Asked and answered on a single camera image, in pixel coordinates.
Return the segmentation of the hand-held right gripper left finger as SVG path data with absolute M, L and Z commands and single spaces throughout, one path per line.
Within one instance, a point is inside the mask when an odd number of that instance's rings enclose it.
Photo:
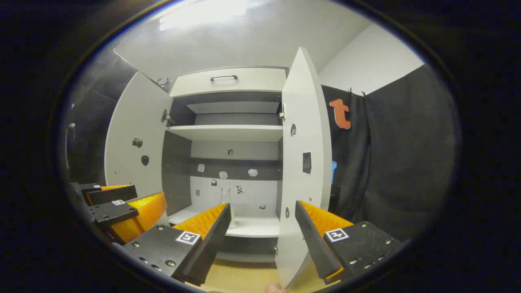
M 223 202 L 173 227 L 157 224 L 123 245 L 122 254 L 162 278 L 204 284 L 231 223 Z

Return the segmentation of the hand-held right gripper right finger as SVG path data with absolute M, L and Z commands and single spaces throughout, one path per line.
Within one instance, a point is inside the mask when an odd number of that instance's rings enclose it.
M 354 224 L 301 200 L 295 204 L 295 217 L 325 284 L 357 278 L 403 247 L 402 241 L 369 221 Z

